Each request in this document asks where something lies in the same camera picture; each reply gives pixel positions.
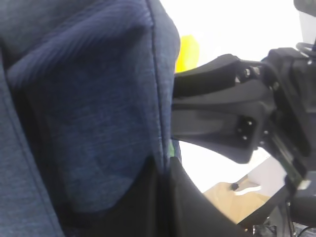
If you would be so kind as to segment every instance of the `navy blue upholstery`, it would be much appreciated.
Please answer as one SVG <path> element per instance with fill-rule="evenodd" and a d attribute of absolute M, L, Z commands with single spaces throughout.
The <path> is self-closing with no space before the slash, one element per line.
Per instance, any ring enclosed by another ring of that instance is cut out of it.
<path fill-rule="evenodd" d="M 2 83 L 13 95 L 26 95 L 40 138 L 29 141 L 39 171 L 23 140 L 32 168 L 14 171 L 26 177 L 14 185 L 41 197 L 21 196 L 10 180 L 0 183 L 3 236 L 63 236 L 52 205 L 67 204 L 78 215 L 100 213 L 125 194 L 146 157 L 155 157 L 160 173 L 168 169 L 178 51 L 179 36 L 158 0 L 104 0 L 72 16 L 5 70 Z M 3 96 L 11 101 L 9 93 Z M 21 129 L 17 136 L 24 137 Z M 13 143 L 19 151 L 21 144 Z M 2 168 L 0 180 L 21 156 Z M 3 199 L 14 188 L 17 199 Z"/>

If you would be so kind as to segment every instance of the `yellow object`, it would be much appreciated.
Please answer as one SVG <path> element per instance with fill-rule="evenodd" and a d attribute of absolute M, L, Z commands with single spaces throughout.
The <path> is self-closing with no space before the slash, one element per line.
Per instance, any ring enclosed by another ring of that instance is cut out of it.
<path fill-rule="evenodd" d="M 181 37 L 180 54 L 176 63 L 176 73 L 184 72 L 198 65 L 199 44 L 192 35 Z"/>

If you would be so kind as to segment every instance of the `screw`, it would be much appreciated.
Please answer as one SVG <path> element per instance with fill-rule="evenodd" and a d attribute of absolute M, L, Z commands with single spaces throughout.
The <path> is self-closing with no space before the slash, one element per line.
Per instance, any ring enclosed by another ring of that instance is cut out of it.
<path fill-rule="evenodd" d="M 246 68 L 244 73 L 246 78 L 250 77 L 250 69 Z"/>

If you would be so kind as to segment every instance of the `wooden surface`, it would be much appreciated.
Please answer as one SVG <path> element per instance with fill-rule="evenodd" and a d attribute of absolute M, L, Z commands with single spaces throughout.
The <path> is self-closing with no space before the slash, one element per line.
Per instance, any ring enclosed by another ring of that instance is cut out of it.
<path fill-rule="evenodd" d="M 230 190 L 230 186 L 229 183 L 218 183 L 204 192 L 204 195 L 217 209 L 236 224 L 270 199 L 270 197 L 253 192 L 236 196 Z"/>

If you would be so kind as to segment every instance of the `bolt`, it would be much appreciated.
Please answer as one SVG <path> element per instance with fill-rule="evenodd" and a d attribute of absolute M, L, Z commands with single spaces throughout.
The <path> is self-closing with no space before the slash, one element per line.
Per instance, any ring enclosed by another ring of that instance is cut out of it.
<path fill-rule="evenodd" d="M 246 78 L 250 77 L 250 73 L 251 73 L 251 72 L 250 72 L 250 69 L 246 68 L 245 71 L 244 71 L 244 73 L 245 73 L 245 77 L 246 77 Z"/>
<path fill-rule="evenodd" d="M 273 84 L 273 90 L 278 90 L 279 87 L 280 87 L 279 83 L 275 82 Z"/>
<path fill-rule="evenodd" d="M 257 75 L 260 75 L 260 69 L 258 67 L 252 67 Z"/>

